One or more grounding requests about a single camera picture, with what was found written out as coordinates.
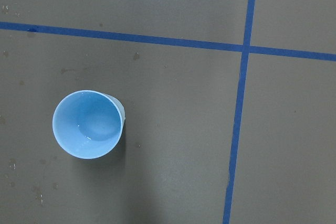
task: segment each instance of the gray floor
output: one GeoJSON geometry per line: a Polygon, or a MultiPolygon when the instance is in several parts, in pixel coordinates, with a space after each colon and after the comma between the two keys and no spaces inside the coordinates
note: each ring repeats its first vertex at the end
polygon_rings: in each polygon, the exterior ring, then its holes
{"type": "MultiPolygon", "coordinates": [[[[0,21],[242,44],[248,0],[0,0],[0,21]]],[[[334,0],[256,0],[251,45],[336,53],[334,0]]],[[[0,223],[222,223],[240,52],[0,30],[0,223]],[[124,105],[82,160],[58,102],[124,105]]],[[[230,223],[336,215],[336,62],[250,54],[230,223]]]]}

